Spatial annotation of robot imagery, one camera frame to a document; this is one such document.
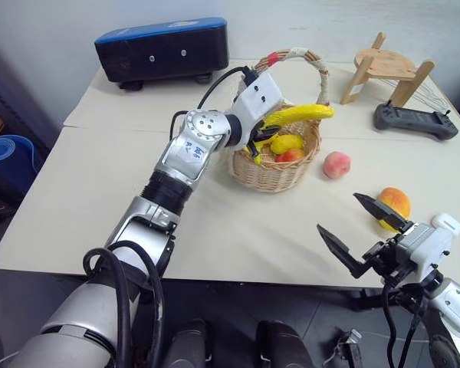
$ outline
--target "red apple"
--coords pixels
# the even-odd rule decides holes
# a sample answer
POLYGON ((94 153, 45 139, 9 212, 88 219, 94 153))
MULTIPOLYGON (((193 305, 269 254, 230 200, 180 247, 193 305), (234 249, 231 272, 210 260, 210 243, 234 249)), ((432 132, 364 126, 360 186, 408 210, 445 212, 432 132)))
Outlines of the red apple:
POLYGON ((290 148, 288 151, 276 157, 275 162, 277 163, 289 163, 296 161, 305 156, 305 152, 301 148, 290 148))

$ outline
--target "peach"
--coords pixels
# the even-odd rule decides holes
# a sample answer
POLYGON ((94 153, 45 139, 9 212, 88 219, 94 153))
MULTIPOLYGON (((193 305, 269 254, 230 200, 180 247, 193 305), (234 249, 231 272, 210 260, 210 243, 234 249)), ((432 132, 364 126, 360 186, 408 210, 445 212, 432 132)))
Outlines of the peach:
POLYGON ((324 160, 322 168, 325 175, 329 176, 331 179, 339 179, 350 171, 351 158, 347 154, 339 151, 329 153, 324 160))
MULTIPOLYGON (((385 188, 378 196, 378 200, 381 201, 381 203, 385 203, 405 219, 411 214, 411 202, 409 201, 409 197, 400 189, 385 188)), ((387 230, 396 232, 392 226, 383 220, 379 223, 387 230)))

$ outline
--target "basket handle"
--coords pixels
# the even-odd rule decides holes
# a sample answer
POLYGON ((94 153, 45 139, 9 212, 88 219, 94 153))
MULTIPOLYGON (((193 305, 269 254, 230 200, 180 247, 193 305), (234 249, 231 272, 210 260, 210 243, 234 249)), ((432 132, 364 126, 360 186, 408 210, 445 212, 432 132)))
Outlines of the basket handle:
POLYGON ((320 94, 317 98, 317 104, 329 106, 329 71, 325 61, 307 48, 287 48, 270 53, 263 57, 255 66, 254 69, 258 74, 266 71, 270 66, 278 61, 285 61, 292 58, 303 58, 308 64, 315 67, 320 74, 320 94))

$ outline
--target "yellow fruit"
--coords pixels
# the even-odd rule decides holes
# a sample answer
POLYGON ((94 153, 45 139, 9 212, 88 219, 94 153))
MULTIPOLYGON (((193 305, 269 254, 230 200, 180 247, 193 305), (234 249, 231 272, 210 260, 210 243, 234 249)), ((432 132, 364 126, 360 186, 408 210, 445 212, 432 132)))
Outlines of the yellow fruit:
POLYGON ((271 151, 277 155, 282 155, 292 148, 304 148, 304 139, 294 134, 284 134, 276 137, 271 143, 271 151))
MULTIPOLYGON (((378 200, 381 201, 381 203, 388 205, 405 219, 407 219, 411 214, 411 203, 409 201, 409 197, 402 190, 397 188, 385 188, 378 196, 378 200)), ((387 230, 396 232, 392 226, 383 220, 379 223, 387 230)))
POLYGON ((276 111, 264 121, 264 127, 269 125, 285 126, 295 121, 315 120, 332 117, 334 109, 325 105, 300 105, 276 111))

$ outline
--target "black speaker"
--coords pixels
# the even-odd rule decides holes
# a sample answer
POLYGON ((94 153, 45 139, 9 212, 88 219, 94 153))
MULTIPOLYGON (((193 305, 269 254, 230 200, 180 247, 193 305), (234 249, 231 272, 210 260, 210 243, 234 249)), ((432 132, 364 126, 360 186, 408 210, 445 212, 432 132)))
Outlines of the black speaker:
POLYGON ((100 63, 111 82, 137 90, 143 81, 194 76, 209 82, 228 66, 227 23, 200 18, 122 28, 95 41, 100 63))

